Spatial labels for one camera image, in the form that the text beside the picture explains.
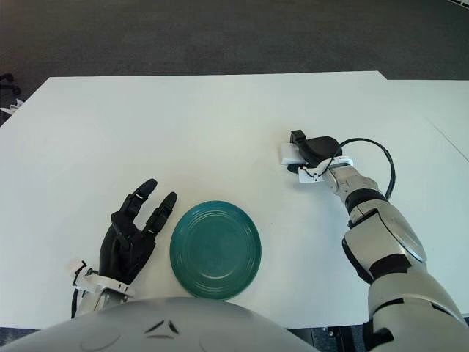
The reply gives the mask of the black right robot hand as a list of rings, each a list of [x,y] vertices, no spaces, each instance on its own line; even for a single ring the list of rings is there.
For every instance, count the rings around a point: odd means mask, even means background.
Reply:
[[[307,139],[302,130],[295,130],[291,132],[289,141],[298,148],[299,155],[303,159],[303,161],[296,161],[287,167],[290,172],[295,174],[298,173],[301,166],[315,168],[324,160],[342,156],[339,143],[330,136]]]

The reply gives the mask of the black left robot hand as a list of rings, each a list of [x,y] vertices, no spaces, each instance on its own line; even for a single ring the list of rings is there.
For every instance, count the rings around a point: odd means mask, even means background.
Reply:
[[[111,214],[111,225],[100,247],[99,275],[129,285],[146,265],[155,248],[155,238],[177,201],[177,194],[170,192],[140,230],[134,220],[157,184],[154,179],[142,183],[126,196],[120,209]]]

